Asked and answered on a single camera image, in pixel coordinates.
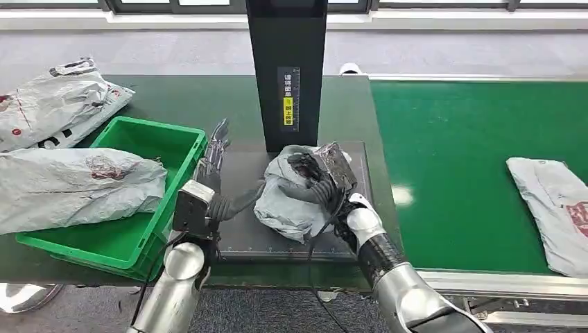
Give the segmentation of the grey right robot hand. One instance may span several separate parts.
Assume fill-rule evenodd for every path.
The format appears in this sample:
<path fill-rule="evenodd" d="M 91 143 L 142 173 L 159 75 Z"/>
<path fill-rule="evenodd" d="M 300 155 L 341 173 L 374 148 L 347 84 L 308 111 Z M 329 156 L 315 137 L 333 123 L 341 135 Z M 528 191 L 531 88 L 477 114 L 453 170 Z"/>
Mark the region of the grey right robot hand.
<path fill-rule="evenodd" d="M 317 204 L 330 216 L 336 216 L 338 219 L 351 212 L 353 206 L 349 203 L 347 194 L 337 188 L 332 177 L 320 167 L 314 156 L 310 153 L 295 153 L 287 157 L 287 162 L 296 174 L 306 180 L 306 184 L 279 185 L 283 194 L 289 198 Z"/>

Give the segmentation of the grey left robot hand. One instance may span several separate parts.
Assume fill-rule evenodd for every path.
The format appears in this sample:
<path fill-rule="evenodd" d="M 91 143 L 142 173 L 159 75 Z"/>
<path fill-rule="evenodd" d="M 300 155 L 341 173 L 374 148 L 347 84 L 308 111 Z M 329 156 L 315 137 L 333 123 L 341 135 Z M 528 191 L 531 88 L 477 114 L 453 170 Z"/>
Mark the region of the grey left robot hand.
<path fill-rule="evenodd" d="M 209 143 L 204 156 L 199 160 L 194 173 L 194 179 L 213 189 L 215 194 L 209 204 L 207 216 L 214 221 L 228 221 L 238 213 L 253 205 L 262 195 L 266 186 L 264 179 L 259 179 L 256 185 L 233 198 L 221 193 L 221 169 L 225 152 L 230 145 L 227 138 L 229 121 L 224 118 L 219 122 L 209 136 Z"/>

